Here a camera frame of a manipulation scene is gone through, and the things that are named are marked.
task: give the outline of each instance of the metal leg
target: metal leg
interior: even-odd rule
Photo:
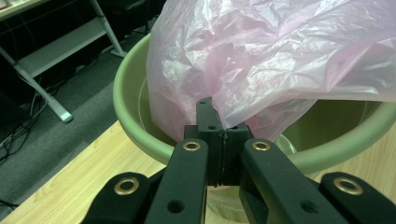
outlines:
[[[2,54],[6,60],[21,74],[21,76],[26,80],[26,82],[32,86],[38,93],[40,93],[44,99],[46,99],[49,107],[58,115],[58,117],[63,122],[70,122],[73,116],[55,100],[51,95],[49,95],[36,81],[32,78],[17,62],[15,62],[5,50],[0,47],[0,54]]]
[[[110,39],[111,43],[114,46],[114,49],[111,51],[112,54],[115,54],[117,56],[120,57],[125,57],[127,52],[123,51],[120,45],[119,40],[116,38],[116,36],[114,35],[113,30],[111,29],[110,24],[108,23],[108,20],[105,16],[105,14],[103,13],[102,9],[100,8],[97,0],[90,0],[91,1],[91,5],[96,13],[96,15],[100,18],[100,21],[103,25],[103,28],[105,29],[108,38]]]

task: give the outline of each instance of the floor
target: floor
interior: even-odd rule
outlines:
[[[129,51],[143,36],[128,36],[122,48]],[[0,165],[0,200],[22,203],[117,120],[112,89],[121,61],[107,50],[62,85],[55,98],[71,112],[73,121],[63,123],[44,107],[21,149]],[[11,207],[0,206],[0,220],[10,212]]]

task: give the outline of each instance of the plastic basin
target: plastic basin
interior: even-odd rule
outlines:
[[[150,157],[167,163],[175,141],[151,121],[146,79],[149,35],[122,61],[113,100],[123,130]],[[395,122],[396,104],[364,101],[318,101],[283,135],[297,153],[290,160],[304,173],[329,168],[359,154]]]

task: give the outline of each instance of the pink plastic bag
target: pink plastic bag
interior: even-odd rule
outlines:
[[[213,97],[222,124],[274,140],[317,99],[396,101],[394,0],[168,0],[147,75],[176,140]]]

